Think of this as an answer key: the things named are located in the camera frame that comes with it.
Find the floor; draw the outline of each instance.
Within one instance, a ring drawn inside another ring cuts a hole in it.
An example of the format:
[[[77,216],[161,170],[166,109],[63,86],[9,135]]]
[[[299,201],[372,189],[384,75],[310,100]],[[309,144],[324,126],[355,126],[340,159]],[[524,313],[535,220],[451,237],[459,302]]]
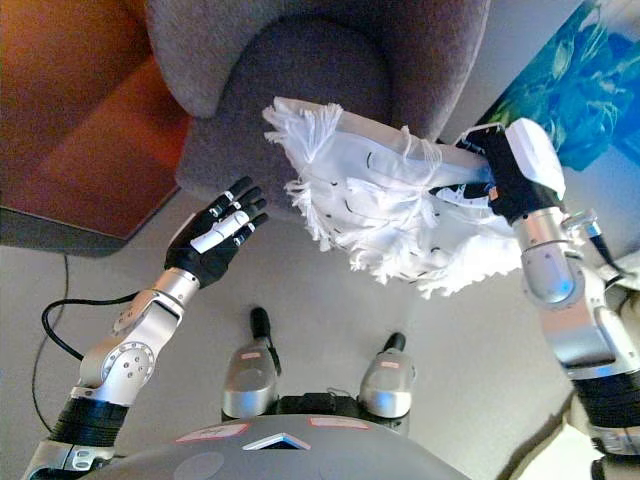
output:
[[[149,286],[173,232],[202,206],[179,192],[117,254],[70,258],[70,296],[114,298]],[[520,277],[516,271],[427,301],[410,285],[382,286],[351,272],[343,253],[321,253],[301,226],[272,220],[224,279],[189,304],[127,417],[118,451],[129,454],[218,421],[226,363],[249,338],[250,309],[261,305],[283,361],[283,394],[327,387],[356,394],[388,335],[405,332],[419,371],[411,438],[471,478],[496,478],[570,391]],[[31,368],[43,335],[40,312],[63,288],[60,255],[0,247],[0,478],[18,478],[45,435],[31,403]],[[59,332],[84,351],[118,312],[70,307]],[[77,372],[73,358],[47,345],[37,391],[50,423]]]

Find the gray upholstered armchair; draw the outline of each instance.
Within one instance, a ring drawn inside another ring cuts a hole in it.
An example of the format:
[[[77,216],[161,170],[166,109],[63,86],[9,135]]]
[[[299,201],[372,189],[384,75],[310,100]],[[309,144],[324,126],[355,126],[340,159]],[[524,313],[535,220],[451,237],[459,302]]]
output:
[[[274,96],[345,110],[435,139],[465,84],[490,0],[149,0],[162,74],[194,117],[177,172],[209,199],[244,174],[272,213],[296,172],[269,145]]]

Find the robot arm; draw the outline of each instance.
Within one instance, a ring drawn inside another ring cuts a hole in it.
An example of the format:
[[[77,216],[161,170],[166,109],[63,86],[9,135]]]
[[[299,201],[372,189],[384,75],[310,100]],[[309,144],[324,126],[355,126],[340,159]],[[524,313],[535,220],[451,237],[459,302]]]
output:
[[[164,273],[82,359],[80,380],[23,478],[77,478],[113,457],[127,411],[180,325],[185,305],[222,278],[239,247],[267,220],[258,187],[241,195],[251,184],[241,179],[177,232]]]
[[[574,242],[575,231],[584,228],[612,263],[595,215],[565,213],[559,162],[534,122],[521,119],[506,131],[501,125],[478,127],[466,132],[459,146],[482,154],[491,166],[495,187],[489,205],[517,235],[525,293],[540,311],[543,333],[585,407],[594,444],[605,464],[620,470],[619,460],[626,458],[627,471],[637,475],[640,355],[607,307],[605,282]]]

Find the chair seat cushion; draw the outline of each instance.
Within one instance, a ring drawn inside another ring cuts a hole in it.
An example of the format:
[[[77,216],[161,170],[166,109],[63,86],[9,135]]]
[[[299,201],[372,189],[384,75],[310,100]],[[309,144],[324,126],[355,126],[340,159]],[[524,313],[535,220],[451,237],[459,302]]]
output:
[[[293,17],[272,24],[243,52],[215,116],[193,119],[178,184],[210,200],[250,175],[265,189],[270,213],[297,218],[284,192],[297,173],[282,151],[264,139],[269,125],[262,110],[274,97],[285,96],[338,103],[389,123],[389,78],[384,57],[361,33],[321,18]]]

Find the white fabric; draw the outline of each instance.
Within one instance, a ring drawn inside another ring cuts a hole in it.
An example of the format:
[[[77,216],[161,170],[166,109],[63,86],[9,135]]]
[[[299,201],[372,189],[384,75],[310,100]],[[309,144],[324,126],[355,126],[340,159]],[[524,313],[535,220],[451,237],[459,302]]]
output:
[[[487,182],[484,159],[436,145],[339,105],[274,99],[263,112],[299,178],[286,191],[320,249],[344,249],[353,270],[415,282],[425,298],[520,266],[506,222],[489,208],[446,203],[429,190]]]

